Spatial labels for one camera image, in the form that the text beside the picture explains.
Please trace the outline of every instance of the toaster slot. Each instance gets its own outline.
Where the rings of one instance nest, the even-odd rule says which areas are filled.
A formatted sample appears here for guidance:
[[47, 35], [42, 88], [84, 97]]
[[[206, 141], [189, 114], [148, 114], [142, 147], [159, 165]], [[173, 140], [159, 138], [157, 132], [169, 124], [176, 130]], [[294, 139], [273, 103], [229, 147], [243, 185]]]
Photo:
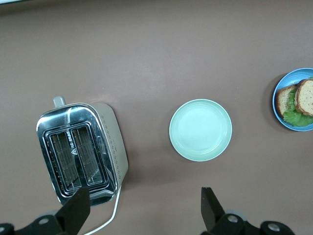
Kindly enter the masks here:
[[72, 129], [72, 134], [77, 148], [77, 154], [81, 159], [87, 184], [95, 185], [102, 183], [103, 178], [89, 129], [86, 126], [75, 128]]
[[57, 162], [61, 170], [62, 181], [67, 191], [81, 187], [78, 172], [75, 165], [75, 159], [72, 149], [68, 143], [67, 136], [64, 132], [51, 135], [51, 140], [56, 155]]

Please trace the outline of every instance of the mint green plate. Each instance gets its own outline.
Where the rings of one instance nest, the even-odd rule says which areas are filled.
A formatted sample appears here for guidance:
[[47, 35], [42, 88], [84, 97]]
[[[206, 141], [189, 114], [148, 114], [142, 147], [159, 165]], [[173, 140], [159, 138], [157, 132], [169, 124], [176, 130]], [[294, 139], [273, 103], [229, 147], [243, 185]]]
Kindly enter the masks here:
[[232, 133], [226, 110], [208, 99], [183, 104], [170, 123], [170, 139], [183, 157], [196, 161], [211, 160], [227, 148]]

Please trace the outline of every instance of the plate rim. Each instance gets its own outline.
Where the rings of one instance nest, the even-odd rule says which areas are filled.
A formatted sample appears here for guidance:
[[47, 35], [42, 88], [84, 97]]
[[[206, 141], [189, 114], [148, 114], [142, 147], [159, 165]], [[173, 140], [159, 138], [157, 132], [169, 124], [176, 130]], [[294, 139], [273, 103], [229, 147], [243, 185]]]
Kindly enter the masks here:
[[272, 96], [272, 108], [273, 108], [273, 111], [274, 111], [274, 114], [276, 116], [276, 118], [278, 119], [278, 121], [285, 127], [287, 127], [288, 129], [290, 130], [293, 130], [293, 131], [299, 131], [299, 132], [305, 132], [305, 131], [311, 131], [313, 130], [313, 124], [309, 124], [307, 126], [310, 126], [311, 127], [309, 129], [299, 129], [299, 128], [305, 128], [307, 126], [303, 126], [303, 127], [296, 127], [296, 126], [292, 126], [288, 123], [286, 123], [283, 119], [281, 119], [276, 111], [276, 108], [275, 108], [275, 97], [276, 97], [276, 93], [277, 93], [277, 90], [278, 90], [278, 87], [280, 86], [280, 84], [285, 80], [287, 79], [292, 73], [295, 73], [297, 71], [301, 71], [301, 70], [312, 70], [312, 73], [313, 73], [313, 68], [299, 68], [299, 69], [296, 69], [296, 70], [293, 70], [293, 71], [290, 71], [289, 73], [287, 73], [286, 75], [284, 75], [280, 80], [279, 82], [277, 83], [277, 85], [275, 86], [275, 89], [273, 91], [273, 96]]
[[[224, 112], [224, 114], [226, 114], [226, 117], [227, 117], [227, 122], [229, 122], [229, 138], [226, 139], [226, 144], [225, 144], [225, 147], [222, 149], [222, 151], [219, 151], [219, 153], [217, 155], [215, 155], [214, 157], [210, 157], [209, 159], [206, 158], [204, 160], [195, 160], [195, 159], [192, 159], [190, 157], [187, 157], [185, 156], [184, 154], [182, 154], [179, 150], [177, 150], [177, 148], [175, 147], [175, 145], [173, 144], [173, 137], [171, 135], [171, 128], [172, 128], [172, 123], [173, 123], [173, 120], [175, 118], [175, 116], [177, 115], [177, 113], [185, 106], [189, 105], [190, 103], [192, 102], [196, 102], [196, 101], [205, 101], [205, 102], [209, 102], [209, 103], [213, 103], [214, 105], [217, 105], [218, 107], [221, 108], [221, 110]], [[171, 118], [171, 121], [170, 121], [170, 125], [169, 125], [169, 136], [170, 136], [170, 141], [171, 141], [171, 144], [173, 146], [173, 148], [176, 150], [176, 152], [178, 152], [182, 157], [190, 160], [190, 161], [193, 161], [193, 162], [206, 162], [206, 161], [209, 161], [209, 160], [212, 160], [216, 157], [218, 157], [219, 155], [221, 155], [225, 150], [226, 148], [228, 147], [229, 143], [230, 143], [230, 140], [231, 140], [231, 137], [232, 137], [232, 122], [231, 122], [231, 118], [229, 116], [229, 113], [226, 111], [226, 109], [220, 105], [219, 103], [213, 101], [213, 100], [210, 100], [210, 99], [204, 99], [204, 98], [199, 98], [199, 99], [193, 99], [193, 100], [190, 100], [184, 104], [182, 104], [173, 114], [172, 118]]]

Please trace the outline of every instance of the toaster logo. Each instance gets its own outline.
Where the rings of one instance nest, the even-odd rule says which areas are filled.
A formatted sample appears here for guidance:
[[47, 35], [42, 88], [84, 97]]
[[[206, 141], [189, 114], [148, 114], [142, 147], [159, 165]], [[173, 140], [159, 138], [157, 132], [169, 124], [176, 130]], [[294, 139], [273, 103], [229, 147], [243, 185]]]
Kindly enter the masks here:
[[75, 148], [72, 135], [70, 134], [69, 131], [67, 131], [67, 139], [68, 139], [70, 148], [72, 149], [71, 153], [77, 155], [77, 149]]

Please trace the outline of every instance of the bread slice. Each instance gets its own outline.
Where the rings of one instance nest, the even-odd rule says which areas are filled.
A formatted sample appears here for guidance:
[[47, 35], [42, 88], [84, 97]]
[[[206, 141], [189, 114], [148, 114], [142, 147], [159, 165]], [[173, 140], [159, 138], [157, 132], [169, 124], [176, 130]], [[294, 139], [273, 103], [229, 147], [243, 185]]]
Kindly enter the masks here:
[[276, 92], [275, 106], [277, 113], [281, 118], [284, 118], [284, 112], [289, 108], [289, 92], [295, 90], [296, 87], [297, 85], [294, 84], [284, 87]]
[[313, 79], [304, 79], [299, 82], [294, 104], [298, 112], [313, 117]]

